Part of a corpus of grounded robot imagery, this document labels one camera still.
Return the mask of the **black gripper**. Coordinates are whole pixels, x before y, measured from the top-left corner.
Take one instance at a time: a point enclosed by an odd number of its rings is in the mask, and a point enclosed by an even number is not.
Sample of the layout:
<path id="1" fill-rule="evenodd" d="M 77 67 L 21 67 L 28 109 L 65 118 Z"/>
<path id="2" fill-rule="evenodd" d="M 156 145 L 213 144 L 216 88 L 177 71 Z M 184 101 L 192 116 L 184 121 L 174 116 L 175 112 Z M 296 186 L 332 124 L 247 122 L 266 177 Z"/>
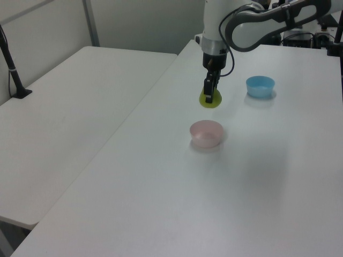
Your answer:
<path id="1" fill-rule="evenodd" d="M 206 78 L 204 79 L 204 95 L 206 103 L 213 102 L 213 92 L 214 89 L 217 89 L 221 70 L 225 68 L 226 60 L 227 54 L 210 55 L 203 53 L 203 67 L 208 70 Z"/>

